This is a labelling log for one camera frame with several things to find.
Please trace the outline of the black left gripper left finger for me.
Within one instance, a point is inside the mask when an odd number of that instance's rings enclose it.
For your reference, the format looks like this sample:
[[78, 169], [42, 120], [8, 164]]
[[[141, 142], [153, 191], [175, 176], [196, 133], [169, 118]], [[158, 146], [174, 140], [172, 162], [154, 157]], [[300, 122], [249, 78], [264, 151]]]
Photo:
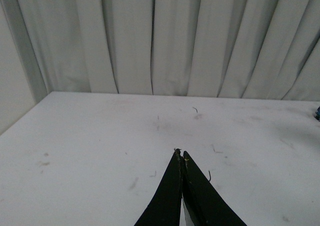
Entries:
[[135, 225], [179, 225], [182, 202], [181, 150], [175, 149], [150, 203]]

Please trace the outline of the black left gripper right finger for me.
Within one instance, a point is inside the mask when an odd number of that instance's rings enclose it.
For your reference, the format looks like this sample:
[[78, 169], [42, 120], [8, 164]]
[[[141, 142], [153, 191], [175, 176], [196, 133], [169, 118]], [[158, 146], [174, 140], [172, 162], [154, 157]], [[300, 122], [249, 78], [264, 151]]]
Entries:
[[186, 151], [183, 152], [182, 185], [186, 225], [245, 225]]

